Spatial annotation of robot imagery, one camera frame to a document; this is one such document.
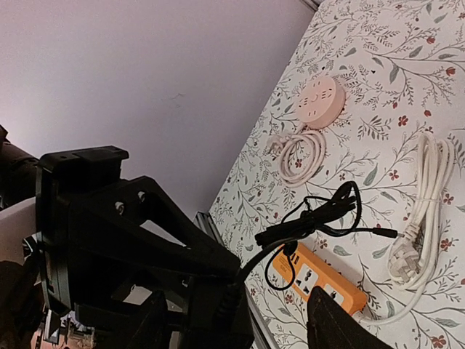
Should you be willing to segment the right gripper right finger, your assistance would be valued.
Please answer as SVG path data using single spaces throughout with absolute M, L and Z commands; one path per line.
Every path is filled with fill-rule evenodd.
M 320 286 L 307 301 L 307 344 L 312 349 L 391 349 L 366 331 Z

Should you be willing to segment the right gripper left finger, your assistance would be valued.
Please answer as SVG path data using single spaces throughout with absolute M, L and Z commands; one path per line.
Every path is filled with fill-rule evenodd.
M 152 293 L 120 333 L 119 348 L 169 348 L 168 309 L 163 292 Z

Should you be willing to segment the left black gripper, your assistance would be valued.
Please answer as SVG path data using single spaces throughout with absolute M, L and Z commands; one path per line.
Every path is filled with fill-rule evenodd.
M 41 157 L 36 227 L 47 307 L 111 329 L 130 309 L 116 291 L 131 278 L 186 295 L 181 275 L 232 278 L 239 259 L 198 228 L 149 177 L 121 178 L 113 146 Z

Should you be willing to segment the orange power strip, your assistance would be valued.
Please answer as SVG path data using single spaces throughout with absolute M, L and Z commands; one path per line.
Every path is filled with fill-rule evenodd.
M 284 305 L 303 308 L 311 291 L 319 286 L 351 316 L 367 305 L 368 297 L 351 281 L 318 257 L 303 243 L 298 244 L 291 259 L 281 252 L 272 261 L 277 280 L 292 286 L 283 292 Z

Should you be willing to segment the black adapter with cable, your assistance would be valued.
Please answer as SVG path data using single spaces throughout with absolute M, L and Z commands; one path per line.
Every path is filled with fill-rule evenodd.
M 225 326 L 232 323 L 233 316 L 238 312 L 239 301 L 242 300 L 240 288 L 259 262 L 269 253 L 273 253 L 273 257 L 277 257 L 281 252 L 284 253 L 287 260 L 290 260 L 291 255 L 297 250 L 298 241 L 317 230 L 335 238 L 356 232 L 370 232 L 387 238 L 397 237 L 396 230 L 360 228 L 358 226 L 362 214 L 362 204 L 359 188 L 353 181 L 343 183 L 331 198 L 318 196 L 317 199 L 324 201 L 324 204 L 317 209 L 308 208 L 301 213 L 300 218 L 287 221 L 286 218 L 297 211 L 297 209 L 293 209 L 282 219 L 280 224 L 270 226 L 266 231 L 255 235 L 256 244 L 262 248 L 262 251 L 238 271 L 234 282 L 227 287 L 215 313 L 217 322 Z M 281 288 L 278 287 L 277 290 L 285 291 L 291 286 L 292 284 L 287 284 Z

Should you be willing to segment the pink round power strip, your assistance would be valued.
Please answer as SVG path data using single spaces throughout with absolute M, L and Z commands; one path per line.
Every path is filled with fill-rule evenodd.
M 341 114 L 346 102 L 344 88 L 332 77 L 309 81 L 296 104 L 296 116 L 310 129 L 323 129 Z

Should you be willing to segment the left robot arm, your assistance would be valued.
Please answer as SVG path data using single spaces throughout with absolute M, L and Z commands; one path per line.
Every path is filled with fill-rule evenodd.
M 92 348 L 250 348 L 239 259 L 114 146 L 35 158 L 1 131 L 1 346 L 29 348 L 64 316 Z

